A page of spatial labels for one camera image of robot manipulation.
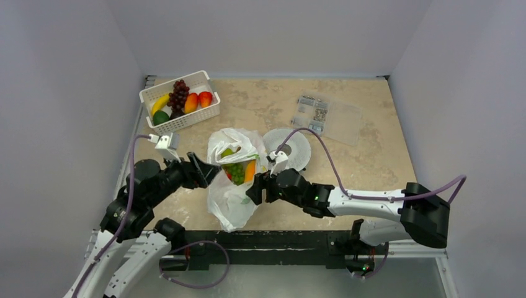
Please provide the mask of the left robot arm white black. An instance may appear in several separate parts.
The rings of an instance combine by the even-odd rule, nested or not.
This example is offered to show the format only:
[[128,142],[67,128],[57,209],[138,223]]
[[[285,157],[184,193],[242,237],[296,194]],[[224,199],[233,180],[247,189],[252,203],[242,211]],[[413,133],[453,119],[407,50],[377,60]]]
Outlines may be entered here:
[[180,188],[206,189],[221,171],[190,152],[161,168],[156,160],[140,160],[126,184],[106,208],[96,242],[66,297],[122,297],[155,262],[188,247],[185,228],[174,220],[159,220],[137,253],[126,254],[154,219],[154,208]]

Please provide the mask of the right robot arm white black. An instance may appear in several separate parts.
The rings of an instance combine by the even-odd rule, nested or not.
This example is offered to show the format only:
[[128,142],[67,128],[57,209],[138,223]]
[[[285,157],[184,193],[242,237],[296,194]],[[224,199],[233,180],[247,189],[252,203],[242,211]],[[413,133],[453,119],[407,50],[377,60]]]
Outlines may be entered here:
[[283,200],[316,218],[360,216],[348,236],[357,253],[397,240],[414,240],[430,248],[447,246],[450,203],[418,183],[384,192],[341,190],[311,183],[298,171],[286,169],[256,174],[246,195],[256,205]]

